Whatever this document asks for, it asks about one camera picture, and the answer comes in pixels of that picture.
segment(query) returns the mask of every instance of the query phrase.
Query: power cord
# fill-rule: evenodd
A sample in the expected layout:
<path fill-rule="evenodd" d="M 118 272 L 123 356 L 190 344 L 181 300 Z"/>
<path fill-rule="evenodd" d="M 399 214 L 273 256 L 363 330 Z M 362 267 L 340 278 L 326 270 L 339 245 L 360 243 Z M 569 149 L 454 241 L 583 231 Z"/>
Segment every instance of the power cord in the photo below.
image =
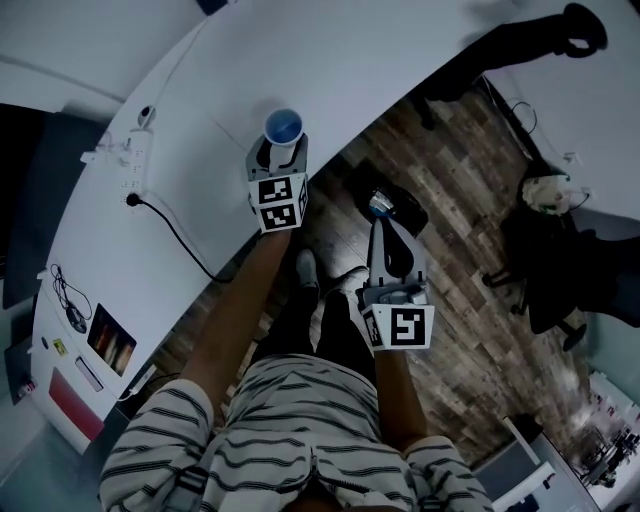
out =
<path fill-rule="evenodd" d="M 167 375 L 158 375 L 157 377 L 154 377 L 153 379 L 148 380 L 147 382 L 145 382 L 145 383 L 144 383 L 144 385 L 143 385 L 139 390 L 138 390 L 138 389 L 135 389 L 135 387 L 134 387 L 134 388 L 132 388 L 132 389 L 130 389 L 130 390 L 129 390 L 129 394 L 128 394 L 127 396 L 125 396 L 124 398 L 118 398 L 118 399 L 116 400 L 116 402 L 125 402 L 126 400 L 129 400 L 129 398 L 131 398 L 132 396 L 137 395 L 137 394 L 142 390 L 142 388 L 144 388 L 144 387 L 148 386 L 149 384 L 153 384 L 153 383 L 154 383 L 154 382 L 156 382 L 157 380 L 160 380 L 160 379 L 170 379 L 170 378 L 172 378 L 172 377 L 177 377 L 178 375 L 180 375 L 180 372 L 176 372 L 176 373 L 168 373 Z"/>
<path fill-rule="evenodd" d="M 531 128 L 531 130 L 527 132 L 527 135 L 531 135 L 535 131 L 535 129 L 538 127 L 538 114 L 536 114 L 535 109 L 526 101 L 519 101 L 518 103 L 516 103 L 513 107 L 511 107 L 511 113 L 513 114 L 513 111 L 516 109 L 516 107 L 520 105 L 526 105 L 527 107 L 529 107 L 529 109 L 533 113 L 533 128 Z"/>
<path fill-rule="evenodd" d="M 583 201 L 579 205 L 574 206 L 573 208 L 569 208 L 570 212 L 572 212 L 573 210 L 577 210 L 578 208 L 580 208 L 584 203 L 586 203 L 591 198 L 591 194 L 589 194 L 588 192 L 585 192 L 584 195 L 585 195 L 585 198 L 583 199 Z"/>
<path fill-rule="evenodd" d="M 202 269 L 202 271 L 207 274 L 207 276 L 212 280 L 215 281 L 216 283 L 222 283 L 222 284 L 227 284 L 230 283 L 232 280 L 231 279 L 220 279 L 219 277 L 214 276 L 213 274 L 211 274 L 206 267 L 200 263 L 200 260 L 198 258 L 196 258 L 196 255 L 193 254 L 193 252 L 191 252 L 191 249 L 189 249 L 187 247 L 187 244 L 185 244 L 182 241 L 182 238 L 180 238 L 180 235 L 178 235 L 177 231 L 174 229 L 173 225 L 171 224 L 171 222 L 169 221 L 169 219 L 167 219 L 167 217 L 160 211 L 158 210 L 155 206 L 153 206 L 152 204 L 147 203 L 146 201 L 142 200 L 142 198 L 138 195 L 138 194 L 129 194 L 127 196 L 127 205 L 133 207 L 133 206 L 138 206 L 140 204 L 145 205 L 147 208 L 150 208 L 151 210 L 153 210 L 154 212 L 156 212 L 161 218 L 162 220 L 164 220 L 167 223 L 167 226 L 169 226 L 169 229 L 171 230 L 171 232 L 173 233 L 173 236 L 176 237 L 176 239 L 178 240 L 178 242 L 180 242 L 180 245 L 182 245 L 182 247 L 184 247 L 184 250 L 187 251 L 187 253 L 189 253 L 189 256 L 191 256 L 191 258 L 193 259 L 193 261 L 195 261 L 198 266 Z"/>
<path fill-rule="evenodd" d="M 53 276 L 53 291 L 58 296 L 58 300 L 60 301 L 60 306 L 62 306 L 62 309 L 66 310 L 69 307 L 74 307 L 82 318 L 84 318 L 85 320 L 91 320 L 91 317 L 93 316 L 93 308 L 91 307 L 91 302 L 89 302 L 87 296 L 77 288 L 71 286 L 69 283 L 67 283 L 67 281 L 65 281 L 64 276 L 62 275 L 62 269 L 57 263 L 51 265 L 49 271 Z M 84 300 L 87 301 L 87 305 L 89 306 L 89 316 L 84 316 L 80 312 L 78 307 L 69 300 L 69 297 L 67 296 L 67 288 L 71 288 L 74 292 L 82 295 Z"/>

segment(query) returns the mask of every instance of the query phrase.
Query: sticker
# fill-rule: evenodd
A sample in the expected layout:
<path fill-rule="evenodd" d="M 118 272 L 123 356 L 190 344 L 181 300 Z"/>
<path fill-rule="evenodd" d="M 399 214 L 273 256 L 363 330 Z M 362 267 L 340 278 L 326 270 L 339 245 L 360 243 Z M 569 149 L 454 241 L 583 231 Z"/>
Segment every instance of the sticker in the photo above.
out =
<path fill-rule="evenodd" d="M 296 214 L 292 204 L 274 206 L 260 210 L 267 231 L 296 225 Z"/>
<path fill-rule="evenodd" d="M 292 199 L 291 182 L 288 177 L 258 182 L 258 202 L 272 203 Z"/>
<path fill-rule="evenodd" d="M 307 184 L 302 182 L 302 188 L 300 189 L 300 197 L 298 197 L 298 207 L 300 208 L 300 218 L 304 217 L 304 210 L 307 207 Z"/>
<path fill-rule="evenodd" d="M 369 338 L 371 339 L 371 345 L 373 347 L 381 347 L 382 339 L 380 338 L 380 332 L 378 331 L 378 326 L 376 325 L 376 319 L 373 316 L 373 310 L 369 310 L 364 315 L 364 323 L 367 326 L 367 331 L 369 332 Z"/>
<path fill-rule="evenodd" d="M 391 346 L 425 344 L 424 310 L 393 308 L 391 310 Z"/>
<path fill-rule="evenodd" d="M 61 356 L 66 356 L 69 352 L 67 352 L 67 347 L 64 346 L 62 340 L 58 338 L 57 340 L 53 340 L 53 346 L 56 347 L 58 354 Z"/>

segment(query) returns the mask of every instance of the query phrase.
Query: black cable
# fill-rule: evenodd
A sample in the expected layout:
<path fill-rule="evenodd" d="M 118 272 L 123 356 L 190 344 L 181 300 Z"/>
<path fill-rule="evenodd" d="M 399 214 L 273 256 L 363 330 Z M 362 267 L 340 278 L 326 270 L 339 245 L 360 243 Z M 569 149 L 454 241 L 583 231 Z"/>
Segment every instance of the black cable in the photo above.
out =
<path fill-rule="evenodd" d="M 533 133 L 533 131 L 536 129 L 536 127 L 538 126 L 538 114 L 536 114 L 535 109 L 529 105 L 529 103 L 527 103 L 526 101 L 519 101 L 518 103 L 516 103 L 513 107 L 511 107 L 511 113 L 513 114 L 513 111 L 516 109 L 517 106 L 519 105 L 526 105 L 527 107 L 529 107 L 531 109 L 531 112 L 533 112 L 533 128 L 531 128 L 531 131 L 527 132 L 527 135 L 531 135 Z"/>
<path fill-rule="evenodd" d="M 80 312 L 77 306 L 75 309 L 78 311 L 80 316 L 82 316 L 82 318 L 84 318 L 85 320 L 91 320 L 91 317 L 93 316 L 93 308 L 91 307 L 91 302 L 89 302 L 89 299 L 87 298 L 87 296 L 77 288 L 74 288 L 73 286 L 71 286 L 69 283 L 67 283 L 67 281 L 65 281 L 64 276 L 62 275 L 62 269 L 60 268 L 60 265 L 58 265 L 57 263 L 54 263 L 53 265 L 51 265 L 51 267 L 49 268 L 49 271 L 53 276 L 53 291 L 56 292 L 56 295 L 58 296 L 58 300 L 60 301 L 60 306 L 62 306 L 62 309 L 67 309 L 70 303 L 73 304 L 69 300 L 69 297 L 67 296 L 67 288 L 71 288 L 74 292 L 82 295 L 84 300 L 87 301 L 87 304 L 89 305 L 89 316 L 84 316 Z"/>
<path fill-rule="evenodd" d="M 165 217 L 165 215 L 160 210 L 158 210 L 155 206 L 153 206 L 152 204 L 147 203 L 146 201 L 143 201 L 138 194 L 129 194 L 127 196 L 127 204 L 129 206 L 137 206 L 139 204 L 143 204 L 147 208 L 151 208 L 151 210 L 156 212 L 162 218 L 162 220 L 164 220 L 167 223 L 167 226 L 169 226 L 169 229 L 173 233 L 173 236 L 175 236 L 176 239 L 178 240 L 178 242 L 180 242 L 180 245 L 182 245 L 182 247 L 184 247 L 184 250 L 189 253 L 189 256 L 191 256 L 191 258 L 193 258 L 193 261 L 195 261 L 198 264 L 198 266 L 202 269 L 202 271 L 205 274 L 207 274 L 207 276 L 209 276 L 209 278 L 212 281 L 215 281 L 216 283 L 222 283 L 222 284 L 227 284 L 227 283 L 230 283 L 232 281 L 232 279 L 220 279 L 220 278 L 214 276 L 213 274 L 211 274 L 205 268 L 205 266 L 202 263 L 200 263 L 200 260 L 198 260 L 198 258 L 196 258 L 196 255 L 191 252 L 191 249 L 189 249 L 187 247 L 187 245 L 182 241 L 182 238 L 180 238 L 180 235 L 178 235 L 177 231 L 173 228 L 173 225 L 171 224 L 169 219 L 167 219 L 167 217 Z"/>
<path fill-rule="evenodd" d="M 180 372 L 169 373 L 167 375 L 158 375 L 157 377 L 154 377 L 153 379 L 147 381 L 145 386 L 148 386 L 149 384 L 153 384 L 155 381 L 160 380 L 160 379 L 170 379 L 171 377 L 175 377 L 176 375 L 180 375 Z"/>
<path fill-rule="evenodd" d="M 586 193 L 585 194 L 587 197 L 584 198 L 584 201 L 582 201 L 578 206 L 574 206 L 573 208 L 569 208 L 569 211 L 572 212 L 573 210 L 577 210 L 578 208 L 580 208 L 584 203 L 586 203 L 589 198 L 591 197 L 591 194 Z"/>

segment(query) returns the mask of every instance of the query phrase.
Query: white shoe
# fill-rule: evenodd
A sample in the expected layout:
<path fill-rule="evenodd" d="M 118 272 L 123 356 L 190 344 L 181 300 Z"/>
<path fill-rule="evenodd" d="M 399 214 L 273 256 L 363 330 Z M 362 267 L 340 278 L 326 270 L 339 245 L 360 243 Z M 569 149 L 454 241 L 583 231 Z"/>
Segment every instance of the white shoe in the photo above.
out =
<path fill-rule="evenodd" d="M 296 258 L 296 272 L 302 288 L 315 287 L 320 292 L 318 272 L 316 270 L 316 257 L 311 249 L 302 249 Z"/>

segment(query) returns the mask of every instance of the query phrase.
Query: cable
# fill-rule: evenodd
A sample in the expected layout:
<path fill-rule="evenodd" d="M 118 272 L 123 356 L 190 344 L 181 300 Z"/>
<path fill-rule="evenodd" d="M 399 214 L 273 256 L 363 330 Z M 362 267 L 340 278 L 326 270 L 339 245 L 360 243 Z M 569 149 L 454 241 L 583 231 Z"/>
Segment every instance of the cable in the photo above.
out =
<path fill-rule="evenodd" d="M 169 221 L 169 219 L 167 219 L 167 217 L 165 217 L 165 215 L 160 210 L 158 210 L 155 206 L 153 206 L 152 204 L 147 203 L 146 201 L 143 201 L 138 194 L 129 194 L 127 196 L 127 204 L 129 206 L 137 206 L 139 204 L 143 204 L 147 208 L 150 208 L 151 210 L 156 212 L 162 218 L 162 220 L 164 220 L 167 223 L 167 226 L 169 226 L 169 229 L 173 233 L 173 236 L 175 236 L 176 239 L 178 240 L 178 242 L 180 242 L 180 245 L 182 245 L 182 247 L 184 247 L 184 250 L 189 253 L 189 256 L 191 256 L 193 261 L 195 261 L 198 264 L 198 266 L 202 269 L 202 271 L 205 274 L 207 274 L 207 276 L 209 276 L 209 278 L 212 281 L 215 281 L 216 283 L 222 283 L 222 284 L 227 284 L 227 283 L 230 283 L 232 281 L 232 279 L 220 279 L 220 278 L 214 276 L 213 274 L 211 274 L 206 269 L 206 267 L 202 263 L 200 263 L 200 260 L 198 258 L 196 258 L 196 255 L 191 252 L 191 249 L 189 249 L 187 247 L 187 244 L 185 244 L 182 241 L 182 238 L 180 238 L 180 235 L 178 235 L 178 232 L 174 229 L 174 227 L 171 224 L 171 222 Z"/>
<path fill-rule="evenodd" d="M 489 91 L 489 96 L 491 97 L 491 101 L 493 102 L 493 104 L 495 105 L 495 107 L 500 110 L 500 107 L 498 106 L 498 103 L 496 102 L 495 98 L 493 97 L 493 94 L 491 93 L 491 84 L 489 83 L 489 80 L 487 80 L 487 77 L 484 76 L 484 74 L 480 75 L 482 77 L 482 79 L 484 80 L 484 83 L 487 87 L 487 90 Z M 508 102 L 512 101 L 512 100 L 516 100 L 517 98 L 511 98 L 509 100 L 504 100 L 504 103 L 507 105 L 507 107 L 509 106 Z M 533 127 L 533 129 L 528 133 L 528 135 L 531 135 L 533 133 L 533 131 L 537 128 L 538 125 L 538 114 L 535 111 L 535 109 L 533 107 L 531 107 L 531 105 L 529 105 L 529 107 L 531 108 L 531 110 L 534 112 L 534 115 L 536 117 L 536 123 L 535 126 Z M 551 144 L 551 141 L 549 140 L 549 138 L 546 136 L 546 134 L 544 133 L 544 130 L 538 130 L 538 136 L 543 138 L 545 143 L 547 144 L 547 147 L 553 152 L 555 153 L 555 155 L 560 159 L 563 160 L 564 159 L 564 155 L 561 155 L 558 150 L 555 148 L 555 146 L 553 144 Z"/>
<path fill-rule="evenodd" d="M 143 388 L 148 386 L 149 384 L 154 383 L 157 380 L 160 379 L 170 379 L 171 377 L 175 377 L 177 375 L 180 375 L 180 372 L 176 372 L 176 373 L 168 373 L 167 375 L 158 375 L 157 377 L 154 377 L 151 380 L 148 380 L 147 382 L 144 383 L 144 386 L 142 386 Z M 124 402 L 126 400 L 129 400 L 129 398 L 131 398 L 132 396 L 136 396 L 140 391 L 133 393 L 131 390 L 129 390 L 129 394 L 127 396 L 125 396 L 124 398 L 118 398 L 116 400 L 116 402 Z"/>
<path fill-rule="evenodd" d="M 519 106 L 519 105 L 526 105 L 527 107 L 529 107 L 531 109 L 531 112 L 533 112 L 533 118 L 534 118 L 533 128 L 531 128 L 531 130 L 527 132 L 527 135 L 531 135 L 533 133 L 533 131 L 536 129 L 536 127 L 538 126 L 538 114 L 536 114 L 535 109 L 529 103 L 527 103 L 526 101 L 519 101 L 513 107 L 511 107 L 511 113 L 512 114 L 513 114 L 513 111 L 516 109 L 516 107 Z"/>
<path fill-rule="evenodd" d="M 577 210 L 578 208 L 580 208 L 584 203 L 586 203 L 589 198 L 591 197 L 591 194 L 589 194 L 588 192 L 585 192 L 585 195 L 587 197 L 584 198 L 584 200 L 578 205 L 578 206 L 574 206 L 573 208 L 569 208 L 569 211 L 572 212 L 573 210 Z"/>
<path fill-rule="evenodd" d="M 77 288 L 74 288 L 73 286 L 71 286 L 69 283 L 65 281 L 64 276 L 62 275 L 62 269 L 60 268 L 60 265 L 58 265 L 57 263 L 54 263 L 53 265 L 51 265 L 51 267 L 49 268 L 49 271 L 53 276 L 53 291 L 56 292 L 56 295 L 58 296 L 58 300 L 60 301 L 60 306 L 62 306 L 62 309 L 66 310 L 69 307 L 69 304 L 73 304 L 69 300 L 69 297 L 67 296 L 67 288 L 71 288 L 76 293 L 82 295 L 84 300 L 87 301 L 87 304 L 89 305 L 89 316 L 84 316 L 80 312 L 77 306 L 75 307 L 75 309 L 78 311 L 78 313 L 82 318 L 84 318 L 85 320 L 91 320 L 91 317 L 93 316 L 93 308 L 91 307 L 91 302 L 89 302 L 89 299 L 87 298 L 87 296 L 84 293 L 82 293 L 80 290 L 78 290 Z"/>
<path fill-rule="evenodd" d="M 154 377 L 153 379 L 147 381 L 147 383 L 145 384 L 145 386 L 148 386 L 149 384 L 152 384 L 153 382 L 160 380 L 160 379 L 170 379 L 171 377 L 176 377 L 177 375 L 180 375 L 180 372 L 176 372 L 176 373 L 168 373 L 167 375 L 158 375 L 157 377 Z"/>

